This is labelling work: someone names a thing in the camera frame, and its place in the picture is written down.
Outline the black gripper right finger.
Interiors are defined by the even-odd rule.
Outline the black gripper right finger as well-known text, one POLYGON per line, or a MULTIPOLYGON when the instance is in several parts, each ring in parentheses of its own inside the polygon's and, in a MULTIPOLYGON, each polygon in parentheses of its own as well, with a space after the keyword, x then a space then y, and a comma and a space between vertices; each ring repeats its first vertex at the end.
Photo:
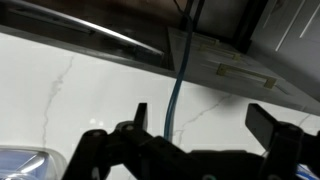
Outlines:
POLYGON ((245 125, 267 151, 259 172, 261 180, 299 180, 299 164, 320 176, 319 134, 278 121, 256 103, 248 105, 245 125))

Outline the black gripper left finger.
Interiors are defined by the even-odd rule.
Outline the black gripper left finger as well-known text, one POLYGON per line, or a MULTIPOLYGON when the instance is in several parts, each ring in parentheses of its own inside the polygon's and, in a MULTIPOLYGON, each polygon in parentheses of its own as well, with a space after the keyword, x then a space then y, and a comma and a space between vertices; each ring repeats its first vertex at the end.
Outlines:
POLYGON ((132 121, 120 122, 111 134, 86 131, 67 165, 62 180, 106 180, 123 165, 137 180, 186 180, 187 154, 147 131, 146 103, 139 103, 132 121))

